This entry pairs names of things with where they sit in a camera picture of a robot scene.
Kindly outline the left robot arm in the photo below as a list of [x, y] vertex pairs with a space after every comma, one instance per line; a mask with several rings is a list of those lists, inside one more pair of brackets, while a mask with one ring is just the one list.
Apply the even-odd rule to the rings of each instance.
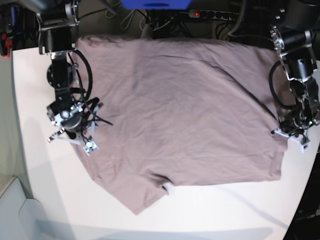
[[[267, 0], [262, 6], [251, 6], [251, 1], [239, 1], [239, 13], [228, 33], [232, 39], [258, 37], [258, 27], [269, 30], [270, 36], [261, 38], [273, 43], [279, 60], [268, 75], [271, 95], [283, 110], [278, 117], [279, 127], [273, 130], [307, 148], [308, 131], [320, 124], [319, 86], [313, 74], [318, 70], [313, 50], [313, 27], [320, 18], [318, 0]], [[274, 73], [283, 69], [294, 104], [280, 100], [274, 85]]]

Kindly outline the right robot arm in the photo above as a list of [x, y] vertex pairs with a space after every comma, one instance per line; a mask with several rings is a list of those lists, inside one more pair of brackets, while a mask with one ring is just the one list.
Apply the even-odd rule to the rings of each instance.
[[38, 22], [38, 49], [50, 56], [47, 81], [55, 100], [47, 106], [47, 117], [58, 128], [47, 140], [62, 140], [81, 146], [86, 153], [98, 148], [93, 139], [97, 115], [103, 106], [91, 98], [93, 72], [85, 56], [73, 47], [72, 29], [80, 24], [78, 0], [20, 0], [35, 13]]

